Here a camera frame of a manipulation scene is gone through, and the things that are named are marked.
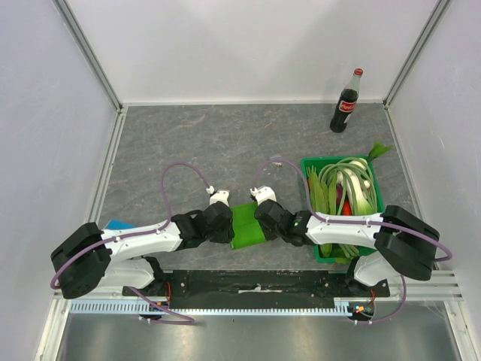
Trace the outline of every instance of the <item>gray table surface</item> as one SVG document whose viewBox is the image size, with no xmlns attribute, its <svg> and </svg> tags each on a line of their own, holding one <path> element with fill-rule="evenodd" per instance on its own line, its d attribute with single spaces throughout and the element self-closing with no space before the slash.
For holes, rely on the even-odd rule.
<svg viewBox="0 0 481 361">
<path fill-rule="evenodd" d="M 281 155 L 296 163 L 309 156 L 366 154 L 375 141 L 394 144 L 381 104 L 358 104 L 346 131 L 328 124 L 334 105 L 190 105 L 130 107 L 113 165 L 100 226 L 117 219 L 137 226 L 157 223 L 167 212 L 160 174 L 171 162 L 199 167 L 216 189 L 230 190 L 230 205 L 251 202 L 249 188 L 265 161 Z M 374 161 L 386 205 L 413 211 L 396 149 Z M 269 165 L 262 185 L 274 189 L 290 211 L 306 209 L 299 179 L 287 165 Z M 205 186 L 194 171 L 172 168 L 165 187 L 174 214 L 208 205 Z M 163 269 L 322 269 L 312 247 L 281 240 L 232 250 L 229 244 L 157 253 Z"/>
<path fill-rule="evenodd" d="M 392 144 L 381 105 L 359 104 L 347 130 L 328 129 L 333 105 L 229 105 L 129 108 L 101 214 L 139 226 L 165 219 L 159 191 L 162 169 L 174 161 L 198 166 L 231 205 L 250 202 L 257 168 L 272 156 L 295 162 L 308 156 L 366 154 L 376 140 Z M 386 204 L 413 211 L 395 150 L 374 163 Z M 262 183 L 291 211 L 305 208 L 298 177 L 268 166 Z M 173 168 L 166 188 L 174 213 L 205 208 L 203 183 Z M 322 269 L 312 247 L 280 240 L 241 250 L 202 244 L 157 254 L 164 269 Z M 398 307 L 379 302 L 377 317 Z M 408 304 L 395 320 L 354 326 L 338 317 L 196 316 L 194 326 L 148 325 L 127 315 L 68 317 L 58 361 L 96 360 L 459 360 L 443 303 Z"/>
</svg>

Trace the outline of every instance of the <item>white backdrop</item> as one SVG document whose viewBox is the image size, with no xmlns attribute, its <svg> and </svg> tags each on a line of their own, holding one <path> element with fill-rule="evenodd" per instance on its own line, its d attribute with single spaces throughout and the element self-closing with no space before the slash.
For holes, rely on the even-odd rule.
<svg viewBox="0 0 481 361">
<path fill-rule="evenodd" d="M 451 267 L 481 335 L 481 3 L 452 2 L 392 105 L 422 212 L 454 253 Z"/>
<path fill-rule="evenodd" d="M 0 28 L 0 358 L 25 361 L 50 253 L 85 220 L 115 114 L 51 1 L 4 2 Z"/>
<path fill-rule="evenodd" d="M 435 0 L 69 0 L 131 102 L 379 101 Z"/>
</svg>

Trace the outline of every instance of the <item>coca-cola bottle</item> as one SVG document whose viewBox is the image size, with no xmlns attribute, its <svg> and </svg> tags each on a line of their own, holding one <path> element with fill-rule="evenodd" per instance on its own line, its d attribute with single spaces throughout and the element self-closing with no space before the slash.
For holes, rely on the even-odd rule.
<svg viewBox="0 0 481 361">
<path fill-rule="evenodd" d="M 339 102 L 337 102 L 334 116 L 331 120 L 331 130 L 341 133 L 347 127 L 352 111 L 354 111 L 355 103 L 359 97 L 359 81 L 361 80 L 362 69 L 357 68 L 354 71 L 351 81 L 346 85 L 340 94 Z"/>
</svg>

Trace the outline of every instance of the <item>coca-cola label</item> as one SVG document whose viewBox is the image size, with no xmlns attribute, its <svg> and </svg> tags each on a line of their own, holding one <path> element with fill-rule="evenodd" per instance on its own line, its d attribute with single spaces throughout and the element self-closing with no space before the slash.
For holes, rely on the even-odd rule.
<svg viewBox="0 0 481 361">
<path fill-rule="evenodd" d="M 344 113 L 351 113 L 354 110 L 354 107 L 355 107 L 355 102 L 348 103 L 348 102 L 345 102 L 344 100 L 341 100 L 339 104 L 339 110 L 343 111 Z"/>
</svg>

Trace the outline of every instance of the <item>green sponge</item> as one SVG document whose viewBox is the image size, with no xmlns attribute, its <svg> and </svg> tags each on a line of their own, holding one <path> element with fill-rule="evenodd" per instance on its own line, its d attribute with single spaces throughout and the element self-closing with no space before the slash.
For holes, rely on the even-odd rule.
<svg viewBox="0 0 481 361">
<path fill-rule="evenodd" d="M 234 238 L 232 239 L 232 249 L 237 250 L 242 247 L 253 246 L 266 242 L 264 232 L 259 222 L 254 218 L 257 203 L 251 202 L 246 205 L 236 205 L 232 207 L 234 228 Z"/>
</svg>

